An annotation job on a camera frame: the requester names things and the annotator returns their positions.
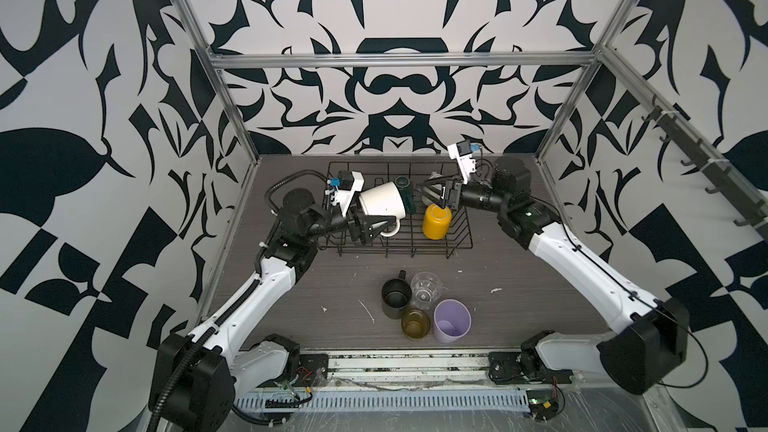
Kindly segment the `red inside white mug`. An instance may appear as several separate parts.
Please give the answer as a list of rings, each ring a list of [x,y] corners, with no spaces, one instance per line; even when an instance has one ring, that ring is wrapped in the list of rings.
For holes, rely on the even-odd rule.
[[[387,182],[372,189],[363,191],[359,195],[359,203],[366,215],[392,216],[395,222],[388,226],[381,235],[391,238],[398,234],[401,221],[406,217],[406,209],[401,194],[393,182]]]

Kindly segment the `yellow mug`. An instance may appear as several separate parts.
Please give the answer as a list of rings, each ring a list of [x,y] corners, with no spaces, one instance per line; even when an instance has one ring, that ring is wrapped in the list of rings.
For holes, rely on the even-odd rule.
[[[446,237],[452,222],[452,211],[449,208],[443,208],[437,204],[431,204],[427,207],[422,232],[430,240],[442,240]]]

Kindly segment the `green mug cream inside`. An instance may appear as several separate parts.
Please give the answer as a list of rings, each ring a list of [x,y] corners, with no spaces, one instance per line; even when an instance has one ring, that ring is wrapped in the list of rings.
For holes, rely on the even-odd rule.
[[[411,179],[408,176],[397,176],[394,180],[394,184],[401,197],[406,214],[415,214],[416,204],[414,201],[414,187]]]

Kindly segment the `black mug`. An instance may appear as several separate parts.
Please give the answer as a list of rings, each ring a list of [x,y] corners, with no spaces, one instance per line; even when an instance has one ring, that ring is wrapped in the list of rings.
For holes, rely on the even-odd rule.
[[[406,280],[407,272],[400,270],[396,278],[386,281],[381,288],[382,311],[393,320],[400,320],[412,300],[412,288]]]

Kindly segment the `purple plastic cup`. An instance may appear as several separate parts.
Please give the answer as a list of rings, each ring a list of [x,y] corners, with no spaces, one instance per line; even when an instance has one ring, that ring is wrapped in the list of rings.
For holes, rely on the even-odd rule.
[[[469,309],[460,301],[445,299],[433,313],[433,334],[440,343],[452,343],[465,337],[472,326]]]

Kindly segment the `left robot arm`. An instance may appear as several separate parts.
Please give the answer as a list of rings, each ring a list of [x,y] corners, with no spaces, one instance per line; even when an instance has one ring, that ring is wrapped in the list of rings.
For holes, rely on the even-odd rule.
[[[184,431],[216,431],[241,396],[265,382],[290,379],[299,348],[270,336],[249,352],[246,339],[277,301],[309,270],[322,236],[344,231],[369,244],[397,227],[394,212],[371,212],[357,194],[330,209],[304,188],[289,191],[257,254],[255,270],[223,306],[185,335],[174,333],[159,346],[148,399],[146,426],[167,421]]]

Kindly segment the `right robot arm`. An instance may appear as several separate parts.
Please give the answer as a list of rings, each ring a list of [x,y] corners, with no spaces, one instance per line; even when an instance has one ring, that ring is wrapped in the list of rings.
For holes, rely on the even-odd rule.
[[[581,371],[642,395],[685,361],[690,321],[685,306],[656,298],[580,242],[553,207],[532,196],[531,172],[522,160],[496,159],[485,181],[461,172],[416,188],[442,208],[494,214],[508,237],[557,271],[606,322],[604,334],[543,331],[531,337],[520,348],[523,377],[537,381],[548,372]]]

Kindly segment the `clear glass cup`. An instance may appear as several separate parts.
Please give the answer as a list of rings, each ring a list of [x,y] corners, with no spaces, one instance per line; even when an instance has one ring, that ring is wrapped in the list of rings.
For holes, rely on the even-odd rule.
[[[442,282],[431,272],[419,272],[411,280],[411,291],[411,305],[421,310],[430,310],[442,296]]]

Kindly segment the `olive brown glass cup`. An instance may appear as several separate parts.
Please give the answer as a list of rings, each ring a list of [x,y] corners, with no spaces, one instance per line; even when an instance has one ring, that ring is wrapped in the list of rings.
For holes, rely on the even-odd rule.
[[[431,330],[430,317],[421,309],[409,308],[401,317],[401,330],[409,339],[420,340]]]

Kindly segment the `small circuit board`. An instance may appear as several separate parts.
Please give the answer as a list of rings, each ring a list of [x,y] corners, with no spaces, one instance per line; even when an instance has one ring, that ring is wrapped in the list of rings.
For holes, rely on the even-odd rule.
[[[529,395],[527,417],[536,422],[550,422],[565,409],[566,395],[557,387],[548,394]]]

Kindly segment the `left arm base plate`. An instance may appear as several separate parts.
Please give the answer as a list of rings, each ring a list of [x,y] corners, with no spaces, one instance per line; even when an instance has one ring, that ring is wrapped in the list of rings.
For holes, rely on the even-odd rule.
[[[281,387],[312,387],[327,379],[329,355],[326,353],[300,353],[291,356],[284,371],[273,379],[268,379],[257,385],[257,388]]]

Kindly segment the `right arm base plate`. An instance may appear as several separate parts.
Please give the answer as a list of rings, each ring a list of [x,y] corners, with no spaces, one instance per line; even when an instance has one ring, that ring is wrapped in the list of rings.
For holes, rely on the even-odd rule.
[[[488,378],[496,385],[571,384],[571,369],[552,370],[531,351],[492,351]]]

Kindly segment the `wall hook rail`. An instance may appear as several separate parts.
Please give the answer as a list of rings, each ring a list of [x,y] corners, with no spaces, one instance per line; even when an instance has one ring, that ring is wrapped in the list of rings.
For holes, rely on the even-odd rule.
[[[684,155],[683,167],[703,174],[710,186],[705,192],[721,195],[740,215],[734,220],[739,228],[750,227],[767,241],[767,198],[707,140],[685,116],[666,108],[657,95],[651,98],[651,110],[645,123],[659,127],[663,144],[674,144]]]

